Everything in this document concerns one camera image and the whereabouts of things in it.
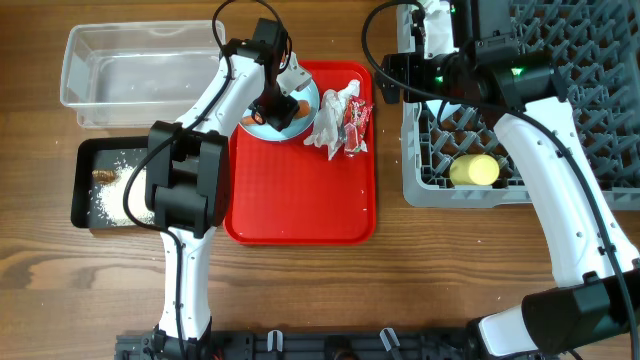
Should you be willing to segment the orange carrot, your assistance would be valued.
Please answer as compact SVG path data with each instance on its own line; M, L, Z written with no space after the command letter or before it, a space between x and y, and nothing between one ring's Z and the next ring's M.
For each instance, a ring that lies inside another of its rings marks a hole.
M311 106L309 102L306 100L299 100L298 106L299 106L298 111L293 117L294 120L306 117L311 112ZM242 118L241 124L245 126L264 125L265 121L262 119L260 115L257 114L256 111L252 111L249 116L245 116Z

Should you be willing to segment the light blue plate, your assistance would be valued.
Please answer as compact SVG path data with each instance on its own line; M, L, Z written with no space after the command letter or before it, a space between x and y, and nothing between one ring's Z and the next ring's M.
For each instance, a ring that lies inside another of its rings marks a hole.
M320 96L318 87L314 81L311 81L301 91L294 90L291 93L292 97L298 101L306 101L310 106L310 112L305 117L294 119L290 125L282 131L277 131L268 124L265 125L244 125L240 124L240 127L250 134L251 136L269 142L283 142L293 139L307 129L309 129L313 123L315 115L320 108Z

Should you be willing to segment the white napkin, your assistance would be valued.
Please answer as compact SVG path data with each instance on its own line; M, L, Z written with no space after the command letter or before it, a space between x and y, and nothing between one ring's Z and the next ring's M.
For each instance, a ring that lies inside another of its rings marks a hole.
M360 81L351 80L348 85L339 90L327 90L321 100L318 113L313 120L311 134L303 140L307 146L327 147L328 160L332 160L342 145L339 127L343 124L347 102L352 96L360 94Z

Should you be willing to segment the red snack wrapper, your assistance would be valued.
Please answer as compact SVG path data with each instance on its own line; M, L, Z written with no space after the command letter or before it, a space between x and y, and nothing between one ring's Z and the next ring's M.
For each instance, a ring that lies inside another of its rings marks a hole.
M371 119L373 105L366 100L351 96L343 119L344 152L347 156L355 156L367 152L365 135Z

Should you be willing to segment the yellow plastic cup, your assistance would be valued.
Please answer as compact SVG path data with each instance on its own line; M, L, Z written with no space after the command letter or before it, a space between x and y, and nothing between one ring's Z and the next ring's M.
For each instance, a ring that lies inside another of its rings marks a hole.
M499 177L500 167L496 159L486 154L463 155L455 159L449 176L454 185L492 185Z

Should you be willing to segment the brown food scrap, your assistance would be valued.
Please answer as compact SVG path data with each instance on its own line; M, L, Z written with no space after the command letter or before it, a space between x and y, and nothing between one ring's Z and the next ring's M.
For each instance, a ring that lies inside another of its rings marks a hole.
M110 184L118 179L118 174L115 170L96 169L92 171L92 177L99 184Z

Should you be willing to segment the white rice pile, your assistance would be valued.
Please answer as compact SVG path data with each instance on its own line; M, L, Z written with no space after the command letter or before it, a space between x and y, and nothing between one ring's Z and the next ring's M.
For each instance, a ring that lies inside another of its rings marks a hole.
M133 166L124 166L115 169L118 179L110 184L97 183L94 199L97 201L97 216L99 220L105 220L108 225L128 226L133 225L124 211L124 192L129 178L133 174ZM146 170L143 169L136 176L129 191L128 206L130 213L139 221L150 224L154 214L145 203Z

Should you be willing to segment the light blue bowl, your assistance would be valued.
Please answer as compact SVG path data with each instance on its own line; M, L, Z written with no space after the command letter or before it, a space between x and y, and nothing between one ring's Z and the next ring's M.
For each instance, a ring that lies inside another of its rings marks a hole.
M441 105L442 105L441 100L429 100L425 102L426 108L432 113L434 117L438 115ZM444 121L446 118L450 117L457 110L459 110L460 107L461 107L460 104L446 103L443 108L443 111L440 114L440 120Z

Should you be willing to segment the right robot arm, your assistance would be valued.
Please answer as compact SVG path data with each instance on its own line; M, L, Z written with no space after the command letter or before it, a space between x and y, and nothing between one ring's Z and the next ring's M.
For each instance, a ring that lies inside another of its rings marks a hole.
M439 100L494 115L542 225L555 287L471 320L438 344L457 359L575 353L620 334L639 337L639 252L620 229L578 138L568 88L552 58L524 53L505 1L445 1L452 37L427 49L430 11L412 3L417 44L375 62L389 104Z

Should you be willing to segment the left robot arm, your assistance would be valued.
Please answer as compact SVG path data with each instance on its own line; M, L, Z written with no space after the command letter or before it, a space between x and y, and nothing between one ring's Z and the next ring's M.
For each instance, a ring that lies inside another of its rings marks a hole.
M165 309L145 351L153 359L209 359L208 260L231 197L229 140L246 110L281 131L299 104L277 81L289 50L279 21L261 18L251 38L221 48L220 67L194 107L148 136L145 203L165 251Z

